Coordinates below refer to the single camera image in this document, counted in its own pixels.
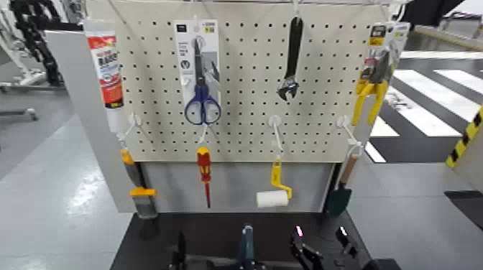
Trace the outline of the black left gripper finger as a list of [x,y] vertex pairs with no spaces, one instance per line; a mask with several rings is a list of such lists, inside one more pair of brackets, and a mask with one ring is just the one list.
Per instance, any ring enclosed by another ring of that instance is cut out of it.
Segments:
[[178,234],[177,248],[174,251],[174,269],[186,269],[186,240],[182,231]]

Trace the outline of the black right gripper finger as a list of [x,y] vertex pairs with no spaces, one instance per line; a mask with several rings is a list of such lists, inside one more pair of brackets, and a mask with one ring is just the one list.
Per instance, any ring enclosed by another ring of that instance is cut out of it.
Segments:
[[359,247],[355,239],[348,234],[345,227],[340,226],[335,232],[337,241],[342,245],[342,254],[357,257]]
[[303,230],[299,225],[294,227],[290,236],[290,252],[304,270],[324,270],[321,253],[303,242]]

